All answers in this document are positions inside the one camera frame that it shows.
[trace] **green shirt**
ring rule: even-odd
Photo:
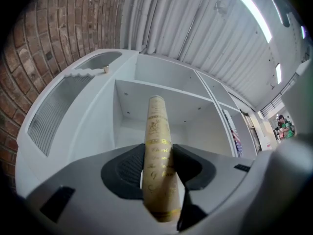
[[[289,124],[288,121],[286,121],[285,123],[282,124],[282,128],[283,129],[288,128],[288,127],[290,128],[290,124]],[[285,136],[286,139],[289,139],[289,138],[293,137],[293,133],[292,133],[291,129],[289,129],[288,132],[285,132],[284,136]]]

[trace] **person in green shirt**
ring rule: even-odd
[[[289,138],[293,137],[291,125],[287,120],[285,120],[283,115],[280,115],[278,117],[278,121],[281,122],[281,124],[282,124],[283,132],[284,132],[284,138],[289,139]]]

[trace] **cream-colored tube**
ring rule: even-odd
[[[165,101],[149,101],[145,137],[142,191],[144,204],[159,222],[178,220],[180,215],[177,175]]]

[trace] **metal railing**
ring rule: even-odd
[[[281,92],[261,110],[263,116],[266,116],[271,110],[275,109],[282,102],[282,95],[295,84],[298,76],[299,75],[295,73]]]

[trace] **corrugated metal ceiling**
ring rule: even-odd
[[[257,106],[277,83],[278,62],[285,69],[300,64],[301,37],[300,26],[292,14],[289,14],[291,25],[285,28],[271,0],[253,1],[272,33],[269,44],[240,0],[166,0],[157,28],[155,52],[208,72]],[[150,5],[144,46],[151,34],[157,2],[152,0]],[[144,0],[138,0],[131,33],[132,49],[135,49],[143,3]]]

